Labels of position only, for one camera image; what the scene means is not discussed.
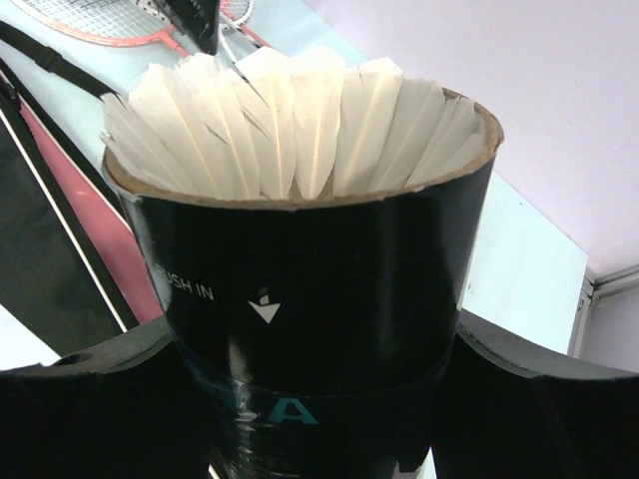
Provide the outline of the white feather shuttlecock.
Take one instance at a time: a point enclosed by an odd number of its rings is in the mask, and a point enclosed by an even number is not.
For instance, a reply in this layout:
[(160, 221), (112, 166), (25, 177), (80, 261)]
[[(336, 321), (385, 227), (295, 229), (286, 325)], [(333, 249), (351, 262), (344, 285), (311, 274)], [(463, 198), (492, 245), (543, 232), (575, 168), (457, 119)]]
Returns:
[(102, 97), (107, 150), (134, 178), (222, 201), (389, 192), (445, 177), (485, 145), (474, 102), (390, 59), (317, 45), (227, 66), (195, 54)]

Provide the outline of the black SPORT racket bag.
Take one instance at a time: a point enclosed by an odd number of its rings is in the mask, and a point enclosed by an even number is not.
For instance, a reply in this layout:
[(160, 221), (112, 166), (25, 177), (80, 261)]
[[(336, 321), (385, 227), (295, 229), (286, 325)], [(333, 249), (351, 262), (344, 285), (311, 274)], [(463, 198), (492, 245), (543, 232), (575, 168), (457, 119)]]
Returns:
[(114, 193), (25, 75), (1, 66), (1, 307), (63, 356), (161, 314)]

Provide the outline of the aluminium frame rail right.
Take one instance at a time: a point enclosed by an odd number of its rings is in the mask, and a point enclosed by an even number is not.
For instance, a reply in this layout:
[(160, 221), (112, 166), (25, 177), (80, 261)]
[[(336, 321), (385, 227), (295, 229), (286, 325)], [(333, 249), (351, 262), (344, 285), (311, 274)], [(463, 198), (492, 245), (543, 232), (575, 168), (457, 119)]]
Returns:
[(582, 281), (567, 354), (638, 370), (638, 266)]

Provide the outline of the white black-handled badminton racket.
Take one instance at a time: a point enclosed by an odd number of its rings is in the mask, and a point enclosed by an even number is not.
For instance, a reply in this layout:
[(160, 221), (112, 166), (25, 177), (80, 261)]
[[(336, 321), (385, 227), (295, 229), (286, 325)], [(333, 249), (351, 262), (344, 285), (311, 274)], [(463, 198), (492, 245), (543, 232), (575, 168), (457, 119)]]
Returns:
[(266, 40), (248, 26), (255, 6), (254, 0), (224, 0), (220, 2), (219, 44), (229, 66), (234, 66), (240, 60), (235, 49), (229, 44), (229, 38), (232, 38), (235, 43), (243, 39), (254, 50), (270, 47)]

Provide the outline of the red white badminton racket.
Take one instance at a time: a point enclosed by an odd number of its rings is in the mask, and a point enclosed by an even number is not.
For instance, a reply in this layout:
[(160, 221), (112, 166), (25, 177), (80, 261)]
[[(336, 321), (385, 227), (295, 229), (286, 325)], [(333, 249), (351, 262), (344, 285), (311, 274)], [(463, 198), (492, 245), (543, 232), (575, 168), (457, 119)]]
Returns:
[(67, 36), (110, 47), (162, 43), (186, 57), (173, 37), (174, 26), (154, 1), (22, 0), (23, 12)]

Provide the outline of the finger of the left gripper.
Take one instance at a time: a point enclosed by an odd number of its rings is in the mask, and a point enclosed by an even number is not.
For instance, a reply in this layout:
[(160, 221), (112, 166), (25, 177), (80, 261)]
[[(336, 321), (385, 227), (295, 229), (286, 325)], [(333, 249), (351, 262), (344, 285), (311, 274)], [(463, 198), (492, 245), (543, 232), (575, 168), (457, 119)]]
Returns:
[(217, 54), (220, 0), (156, 0), (154, 4), (202, 52)]

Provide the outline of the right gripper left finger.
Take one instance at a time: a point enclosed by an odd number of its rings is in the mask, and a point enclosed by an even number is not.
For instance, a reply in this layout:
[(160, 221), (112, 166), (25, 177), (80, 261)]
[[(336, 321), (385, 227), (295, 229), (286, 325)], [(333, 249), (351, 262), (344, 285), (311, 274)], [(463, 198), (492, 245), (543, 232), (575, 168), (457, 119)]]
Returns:
[(1, 374), (4, 478), (207, 478), (206, 400), (162, 317)]

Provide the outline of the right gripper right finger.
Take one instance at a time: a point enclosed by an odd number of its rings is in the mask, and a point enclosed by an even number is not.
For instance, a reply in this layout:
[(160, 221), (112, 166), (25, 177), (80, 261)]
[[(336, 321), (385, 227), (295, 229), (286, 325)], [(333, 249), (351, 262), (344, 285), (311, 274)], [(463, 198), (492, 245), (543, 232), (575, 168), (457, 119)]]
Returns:
[(635, 478), (638, 375), (465, 312), (438, 396), (439, 478)]

